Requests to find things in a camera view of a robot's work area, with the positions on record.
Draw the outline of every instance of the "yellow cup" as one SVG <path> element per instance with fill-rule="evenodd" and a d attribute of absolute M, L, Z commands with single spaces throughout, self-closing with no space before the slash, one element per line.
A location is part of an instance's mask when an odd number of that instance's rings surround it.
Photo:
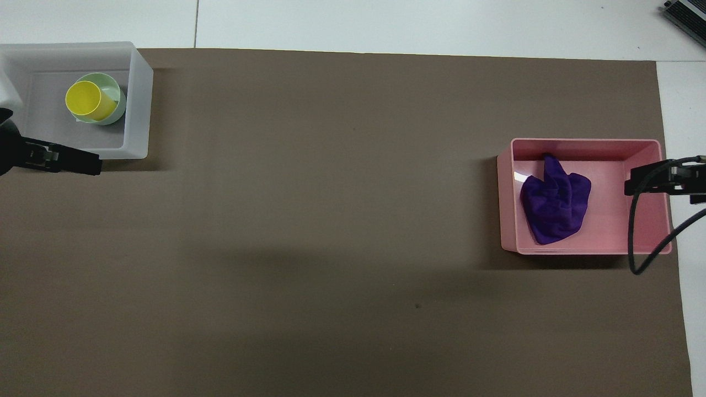
<path fill-rule="evenodd" d="M 108 117 L 117 103 L 110 99 L 95 83 L 78 81 L 66 91 L 66 108 L 76 116 L 84 116 L 97 122 Z"/>

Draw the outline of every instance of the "black cable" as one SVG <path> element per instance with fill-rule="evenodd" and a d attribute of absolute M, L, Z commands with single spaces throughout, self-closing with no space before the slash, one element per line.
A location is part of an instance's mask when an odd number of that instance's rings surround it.
<path fill-rule="evenodd" d="M 690 226 L 697 220 L 706 216 L 706 208 L 704 208 L 701 211 L 697 212 L 695 215 L 691 216 L 691 218 L 684 221 L 681 225 L 672 230 L 672 232 L 669 233 L 654 248 L 654 250 L 652 250 L 652 253 L 647 257 L 647 259 L 645 259 L 645 261 L 640 265 L 639 268 L 635 267 L 635 242 L 633 241 L 635 237 L 635 210 L 638 207 L 638 199 L 640 198 L 640 194 L 645 190 L 649 182 L 652 181 L 652 178 L 654 178 L 657 174 L 664 170 L 667 170 L 670 167 L 673 167 L 674 165 L 682 165 L 685 162 L 704 162 L 704 157 L 694 156 L 684 157 L 677 160 L 670 160 L 647 173 L 647 175 L 642 178 L 642 181 L 640 181 L 638 187 L 635 188 L 635 193 L 633 194 L 633 202 L 630 204 L 630 217 L 628 219 L 628 262 L 630 263 L 630 271 L 633 272 L 633 274 L 635 275 L 640 275 L 643 271 L 645 271 L 645 269 L 650 265 L 654 258 L 656 258 L 657 255 L 667 246 L 667 244 L 669 244 L 669 242 L 673 240 L 679 233 L 681 233 L 684 229 L 686 229 L 688 226 Z"/>

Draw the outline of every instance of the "pink plastic bin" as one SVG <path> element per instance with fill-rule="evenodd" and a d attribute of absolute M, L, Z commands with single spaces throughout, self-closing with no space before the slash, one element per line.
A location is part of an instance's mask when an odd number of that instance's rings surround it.
<path fill-rule="evenodd" d="M 528 175 L 544 179 L 542 153 L 551 153 L 570 174 L 591 181 L 588 210 L 581 230 L 561 241 L 535 242 L 520 202 Z M 623 194 L 630 169 L 662 159 L 652 139 L 516 138 L 498 156 L 500 234 L 504 249 L 520 254 L 627 254 L 631 196 Z M 648 254 L 671 231 L 666 194 L 643 194 L 635 214 L 635 253 Z M 663 251 L 668 254 L 671 244 Z"/>

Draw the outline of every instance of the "brown mat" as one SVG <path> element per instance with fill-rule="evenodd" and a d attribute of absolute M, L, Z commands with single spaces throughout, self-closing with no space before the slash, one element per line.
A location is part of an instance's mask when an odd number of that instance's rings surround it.
<path fill-rule="evenodd" d="M 498 235 L 513 137 L 663 141 L 654 62 L 142 53 L 148 159 L 0 179 L 0 394 L 691 394 L 676 254 Z"/>

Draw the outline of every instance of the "crumpled purple fabric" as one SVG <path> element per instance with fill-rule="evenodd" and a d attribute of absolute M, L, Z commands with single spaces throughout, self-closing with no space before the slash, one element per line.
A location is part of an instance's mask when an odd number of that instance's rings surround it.
<path fill-rule="evenodd" d="M 544 181 L 530 175 L 522 185 L 522 207 L 534 239 L 549 244 L 578 232 L 588 207 L 591 181 L 569 174 L 551 154 L 544 154 Z"/>

